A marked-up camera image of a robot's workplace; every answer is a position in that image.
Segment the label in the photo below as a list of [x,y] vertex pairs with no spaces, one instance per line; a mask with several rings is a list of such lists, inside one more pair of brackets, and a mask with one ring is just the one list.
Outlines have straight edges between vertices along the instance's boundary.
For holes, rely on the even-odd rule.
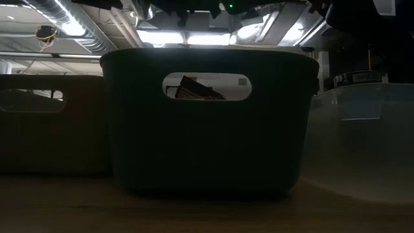
[[360,82],[381,82],[382,77],[379,73],[376,72],[367,72],[352,75],[352,81],[354,83]]

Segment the brown storage bin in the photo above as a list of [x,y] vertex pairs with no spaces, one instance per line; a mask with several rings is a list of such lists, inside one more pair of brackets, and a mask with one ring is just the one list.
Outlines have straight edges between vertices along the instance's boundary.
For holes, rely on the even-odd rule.
[[[0,173],[108,172],[104,85],[99,76],[0,75]],[[51,90],[55,98],[44,95]]]

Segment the plastic container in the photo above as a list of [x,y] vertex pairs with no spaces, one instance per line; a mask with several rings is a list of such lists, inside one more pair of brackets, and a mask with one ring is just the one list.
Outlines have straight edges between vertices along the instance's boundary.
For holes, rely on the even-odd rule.
[[[115,179],[140,191],[289,190],[299,175],[316,61],[253,50],[131,49],[101,58]],[[173,72],[245,75],[242,101],[176,100]]]
[[414,201],[414,85],[340,87],[312,99],[302,176],[361,199]]
[[0,173],[111,171],[106,114],[102,77],[0,75]]

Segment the fluorescent light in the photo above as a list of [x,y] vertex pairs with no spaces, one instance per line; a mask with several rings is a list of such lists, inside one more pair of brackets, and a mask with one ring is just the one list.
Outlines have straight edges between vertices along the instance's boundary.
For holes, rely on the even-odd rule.
[[148,16],[150,19],[152,19],[154,17],[154,12],[153,9],[151,7],[148,8]]
[[81,59],[99,59],[99,55],[81,55],[81,54],[59,54],[61,58],[81,58]]
[[237,35],[241,39],[249,38],[250,36],[253,36],[253,35],[256,35],[257,33],[259,33],[260,28],[262,26],[263,26],[262,23],[256,23],[256,24],[253,24],[253,25],[248,25],[248,26],[242,27],[237,32]]
[[270,14],[263,16],[263,22],[266,23],[267,19],[270,17]]
[[204,34],[194,35],[188,38],[188,43],[192,45],[228,45],[230,34]]
[[237,37],[236,37],[235,35],[233,35],[233,36],[230,38],[229,44],[231,44],[231,45],[235,45],[236,43],[237,43]]
[[286,33],[283,39],[285,40],[297,40],[303,35],[303,25],[301,23],[295,23],[289,31]]
[[19,7],[19,6],[17,6],[17,5],[11,5],[11,4],[0,4],[0,6]]
[[0,52],[0,56],[42,57],[51,58],[51,54],[36,52]]
[[166,43],[184,43],[180,32],[147,32],[137,30],[141,40],[153,45],[162,46]]

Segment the wooden surface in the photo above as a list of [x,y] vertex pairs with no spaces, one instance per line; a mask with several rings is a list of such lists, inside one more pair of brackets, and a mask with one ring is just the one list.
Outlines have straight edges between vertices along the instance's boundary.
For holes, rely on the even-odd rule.
[[414,204],[300,180],[279,201],[150,199],[110,178],[0,176],[0,232],[413,232]]

